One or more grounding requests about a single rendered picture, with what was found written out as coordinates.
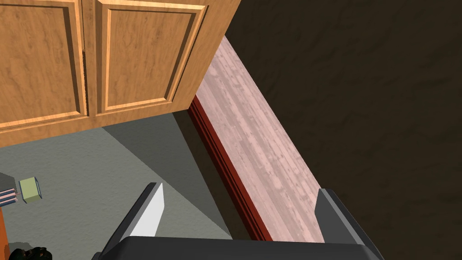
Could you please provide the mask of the small green box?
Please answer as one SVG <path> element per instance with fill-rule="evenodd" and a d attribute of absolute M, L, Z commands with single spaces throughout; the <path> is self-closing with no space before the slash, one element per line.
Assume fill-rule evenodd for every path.
<path fill-rule="evenodd" d="M 21 197 L 26 204 L 42 199 L 42 193 L 36 177 L 20 180 L 18 184 Z"/>

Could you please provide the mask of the light wooden cupboard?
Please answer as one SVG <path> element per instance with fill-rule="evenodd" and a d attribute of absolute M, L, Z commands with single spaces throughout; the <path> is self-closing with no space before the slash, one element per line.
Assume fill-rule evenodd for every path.
<path fill-rule="evenodd" d="M 171 104 L 102 114 L 98 112 L 96 1 L 80 0 L 79 5 L 83 32 L 84 84 L 87 92 L 88 115 L 55 123 L 50 122 L 16 130 L 0 131 L 0 148 L 187 109 L 191 105 L 241 2 L 241 0 L 136 0 L 205 5 L 207 10 Z"/>

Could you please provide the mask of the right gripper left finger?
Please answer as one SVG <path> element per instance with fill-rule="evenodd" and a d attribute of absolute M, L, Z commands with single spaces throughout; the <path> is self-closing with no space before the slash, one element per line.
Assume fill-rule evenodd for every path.
<path fill-rule="evenodd" d="M 154 237 L 164 207 L 162 183 L 149 183 L 115 230 L 104 250 L 111 250 L 127 237 Z"/>

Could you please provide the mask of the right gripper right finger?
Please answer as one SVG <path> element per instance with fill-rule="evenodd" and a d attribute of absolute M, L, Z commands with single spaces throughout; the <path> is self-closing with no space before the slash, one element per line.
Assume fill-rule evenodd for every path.
<path fill-rule="evenodd" d="M 326 243 L 365 244 L 362 228 L 333 190 L 318 190 L 314 212 Z"/>

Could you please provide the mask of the wide wooden cupboard door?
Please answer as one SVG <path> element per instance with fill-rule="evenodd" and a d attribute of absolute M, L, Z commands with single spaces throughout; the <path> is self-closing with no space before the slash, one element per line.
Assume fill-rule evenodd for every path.
<path fill-rule="evenodd" d="M 88 115 L 80 0 L 0 0 L 0 131 Z"/>

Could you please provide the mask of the narrow wooden cupboard door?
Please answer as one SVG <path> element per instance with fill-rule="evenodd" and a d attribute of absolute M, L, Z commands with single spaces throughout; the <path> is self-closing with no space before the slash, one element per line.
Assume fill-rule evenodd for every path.
<path fill-rule="evenodd" d="M 206 10 L 97 0 L 98 112 L 171 104 Z"/>

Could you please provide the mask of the grey block with pink stripes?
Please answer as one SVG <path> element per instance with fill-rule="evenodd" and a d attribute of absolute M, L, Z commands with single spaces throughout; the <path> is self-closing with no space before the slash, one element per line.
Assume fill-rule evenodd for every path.
<path fill-rule="evenodd" d="M 15 179 L 0 172 L 0 208 L 18 201 Z"/>

